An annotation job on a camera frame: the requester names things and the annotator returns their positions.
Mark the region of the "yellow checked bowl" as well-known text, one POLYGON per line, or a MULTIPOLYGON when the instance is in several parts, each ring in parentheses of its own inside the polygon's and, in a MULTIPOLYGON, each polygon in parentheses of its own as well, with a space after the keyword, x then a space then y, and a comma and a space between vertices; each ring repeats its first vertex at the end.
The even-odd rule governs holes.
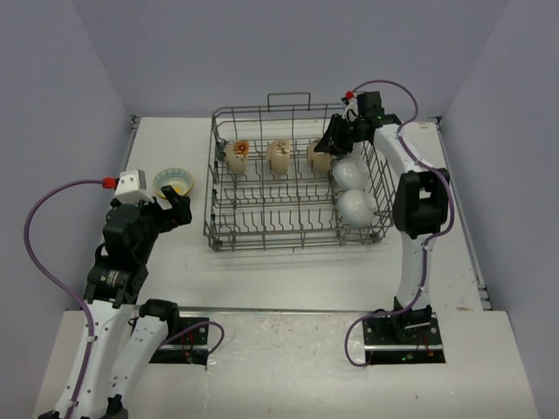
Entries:
POLYGON ((152 186, 157 196, 165 199, 162 188, 170 186, 179 196, 186 196, 190 193, 194 185, 191 174, 183 168, 166 168, 158 172, 152 186))

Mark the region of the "beige bowl colourful leaves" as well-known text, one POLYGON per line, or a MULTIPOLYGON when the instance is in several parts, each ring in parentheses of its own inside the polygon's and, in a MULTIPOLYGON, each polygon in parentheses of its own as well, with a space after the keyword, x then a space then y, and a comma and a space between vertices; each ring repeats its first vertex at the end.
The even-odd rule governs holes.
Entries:
POLYGON ((315 173, 327 174, 331 166, 331 155, 317 152, 315 148, 318 142, 313 140, 307 146, 307 164, 315 173))

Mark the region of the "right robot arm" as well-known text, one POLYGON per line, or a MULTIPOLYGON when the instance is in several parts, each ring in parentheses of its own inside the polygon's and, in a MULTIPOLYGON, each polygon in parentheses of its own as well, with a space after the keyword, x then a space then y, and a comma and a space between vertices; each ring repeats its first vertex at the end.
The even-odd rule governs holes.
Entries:
POLYGON ((390 313, 381 311, 363 324, 382 336, 408 343, 431 324, 429 273, 431 253, 448 216, 450 176, 435 169, 403 137, 404 123, 384 111, 379 92, 348 92, 345 109, 334 114, 316 150, 347 155, 368 142, 385 157, 398 176, 391 219, 401 233, 403 258, 400 285, 390 313))

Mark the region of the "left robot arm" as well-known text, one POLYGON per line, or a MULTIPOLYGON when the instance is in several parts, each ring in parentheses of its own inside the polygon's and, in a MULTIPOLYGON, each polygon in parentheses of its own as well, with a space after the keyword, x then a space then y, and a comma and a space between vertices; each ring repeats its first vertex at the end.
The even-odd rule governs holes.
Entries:
POLYGON ((66 388, 45 418, 126 418, 143 369, 162 343, 180 336, 176 304, 136 301, 147 276, 156 239, 190 223, 190 199, 162 187, 169 202, 115 197, 106 215, 103 241, 79 299, 86 315, 78 352, 66 388))

